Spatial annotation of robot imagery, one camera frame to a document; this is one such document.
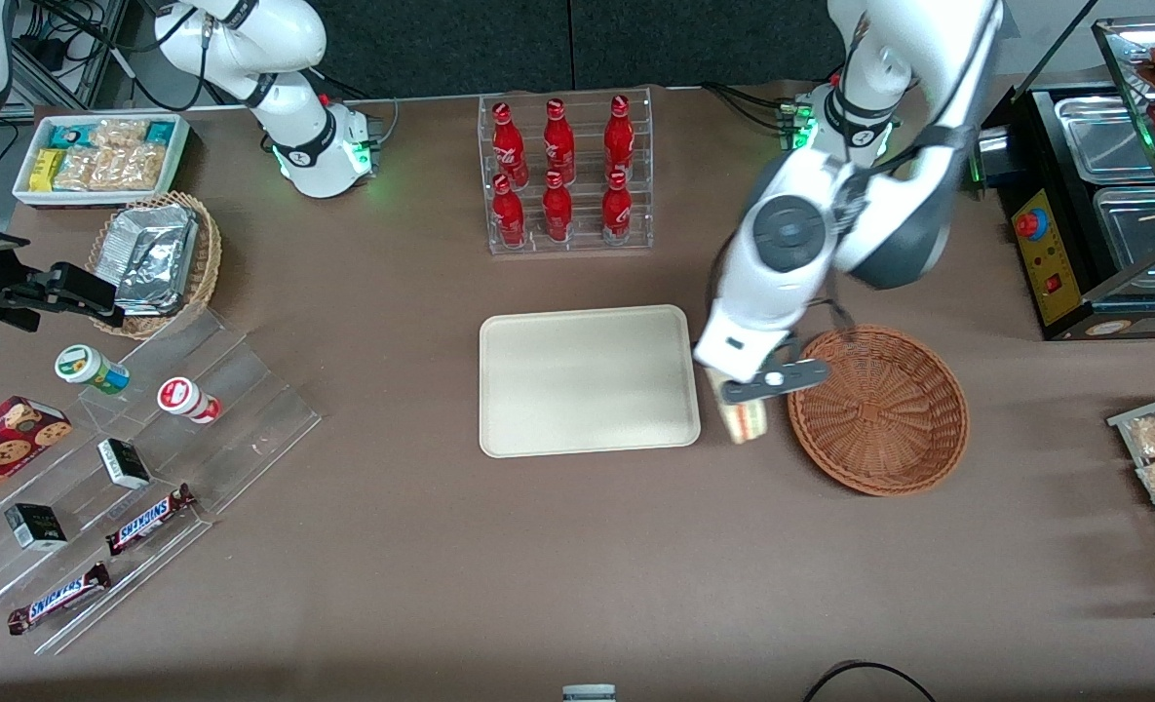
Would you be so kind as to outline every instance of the white tray of snacks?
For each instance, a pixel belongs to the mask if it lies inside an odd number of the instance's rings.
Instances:
[[[172,112],[44,117],[13,194],[35,208],[132,203],[174,181],[189,126]]]

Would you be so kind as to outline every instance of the yellow control panel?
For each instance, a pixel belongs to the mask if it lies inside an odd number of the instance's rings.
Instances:
[[[1019,240],[1019,255],[1023,257],[1027,279],[1031,281],[1041,319],[1048,324],[1056,323],[1080,306],[1080,287],[1058,227],[1053,226],[1053,209],[1045,192],[1037,192],[1009,223]]]

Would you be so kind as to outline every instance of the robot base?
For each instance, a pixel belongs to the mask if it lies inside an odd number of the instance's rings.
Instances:
[[[290,179],[297,191],[310,197],[340,195],[359,179],[375,174],[377,170],[371,126],[366,117],[344,105],[329,105],[327,110],[335,119],[335,137],[330,147],[318,156],[315,164],[305,167],[289,164],[278,154],[278,149],[274,148],[283,176]]]

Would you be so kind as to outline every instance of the table surface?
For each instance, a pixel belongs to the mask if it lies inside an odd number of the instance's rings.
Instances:
[[[994,199],[960,199],[919,284],[843,287],[963,383],[970,447],[933,492],[840,487],[783,404],[737,448],[702,380],[688,448],[480,453],[487,316],[671,304],[702,329],[777,143],[707,94],[654,97],[656,247],[601,259],[489,255],[475,98],[404,103],[380,178],[328,201],[278,177],[246,111],[193,112],[176,187],[224,236],[216,311],[325,419],[65,654],[22,654],[0,621],[0,699],[537,701],[605,680],[627,702],[754,701],[848,658],[938,699],[1155,699],[1155,515],[1103,421],[1155,399],[1155,342],[1041,342]],[[10,233],[32,266],[83,262],[105,217],[20,206]],[[128,351],[77,316],[1,329],[0,399],[72,403],[51,368],[74,342]],[[821,699],[912,699],[843,685]]]

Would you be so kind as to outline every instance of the round wicker basket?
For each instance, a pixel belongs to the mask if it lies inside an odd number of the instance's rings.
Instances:
[[[810,457],[841,484],[880,496],[937,487],[963,457],[963,388],[923,343],[858,324],[814,338],[804,357],[830,378],[790,394],[790,421]]]
[[[191,271],[184,294],[184,311],[195,305],[208,305],[209,299],[213,298],[213,290],[217,285],[217,267],[222,264],[222,234],[217,231],[217,223],[213,222],[213,217],[209,216],[209,210],[206,209],[206,206],[200,203],[195,197],[184,194],[184,192],[167,192],[165,195],[131,203],[121,211],[135,208],[159,208],[163,204],[186,206],[186,208],[191,208],[191,211],[195,212],[200,218],[195,253],[191,257]],[[100,260],[100,247],[105,241],[105,232],[110,230],[110,222],[106,222],[105,226],[100,227],[100,236],[97,236],[96,242],[91,245],[91,254],[88,256],[88,271],[95,271],[97,261]],[[97,320],[92,320],[91,323],[95,323],[105,334],[146,339],[157,333],[157,329],[162,329],[172,319],[174,319],[174,315],[127,316],[127,321],[122,323],[121,329],[114,329],[112,326],[100,323]]]

